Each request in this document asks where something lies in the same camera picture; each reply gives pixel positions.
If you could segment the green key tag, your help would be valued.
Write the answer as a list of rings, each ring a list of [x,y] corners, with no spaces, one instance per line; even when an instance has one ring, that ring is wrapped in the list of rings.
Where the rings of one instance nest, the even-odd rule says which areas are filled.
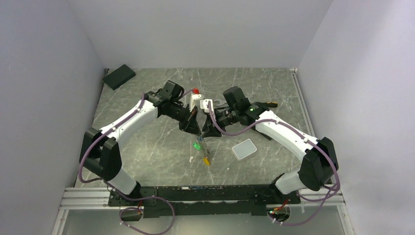
[[[193,143],[193,147],[199,151],[201,150],[201,146],[197,142]]]

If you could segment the yellow key tag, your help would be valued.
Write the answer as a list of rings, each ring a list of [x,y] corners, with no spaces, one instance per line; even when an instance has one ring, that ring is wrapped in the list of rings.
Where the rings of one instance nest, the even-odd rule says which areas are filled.
[[[210,165],[210,160],[209,160],[209,158],[203,158],[203,162],[204,162],[206,165]]]

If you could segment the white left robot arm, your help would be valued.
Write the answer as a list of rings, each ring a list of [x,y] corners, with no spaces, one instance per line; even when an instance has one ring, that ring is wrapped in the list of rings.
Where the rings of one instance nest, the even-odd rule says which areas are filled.
[[[183,105],[181,98],[187,93],[191,95],[190,103]],[[79,181],[87,183],[82,177],[86,168],[97,175],[97,181],[103,180],[118,190],[127,205],[137,204],[141,197],[141,185],[122,168],[123,146],[140,128],[160,116],[178,121],[181,131],[200,137],[202,132],[197,122],[195,101],[202,97],[197,89],[186,92],[182,86],[168,80],[158,91],[143,93],[139,102],[117,120],[102,128],[88,129],[80,153]]]

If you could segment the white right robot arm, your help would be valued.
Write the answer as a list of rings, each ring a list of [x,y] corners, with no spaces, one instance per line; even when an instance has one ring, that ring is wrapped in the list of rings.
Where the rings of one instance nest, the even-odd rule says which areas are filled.
[[[318,191],[331,179],[333,192],[340,189],[338,161],[332,140],[318,139],[283,121],[272,110],[274,102],[251,103],[241,88],[234,86],[224,91],[227,107],[214,108],[212,99],[201,101],[207,116],[204,137],[238,136],[253,129],[290,150],[300,161],[297,170],[283,173],[271,183],[270,198],[282,203],[289,193],[300,189]]]

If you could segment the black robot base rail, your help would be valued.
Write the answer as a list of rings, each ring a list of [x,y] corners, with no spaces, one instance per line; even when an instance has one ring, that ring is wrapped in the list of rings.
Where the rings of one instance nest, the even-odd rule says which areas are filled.
[[[268,184],[225,186],[151,186],[141,187],[144,201],[129,201],[110,193],[110,207],[142,206],[144,218],[184,215],[250,214],[265,216],[267,210],[282,204],[299,204],[295,192],[287,195]]]

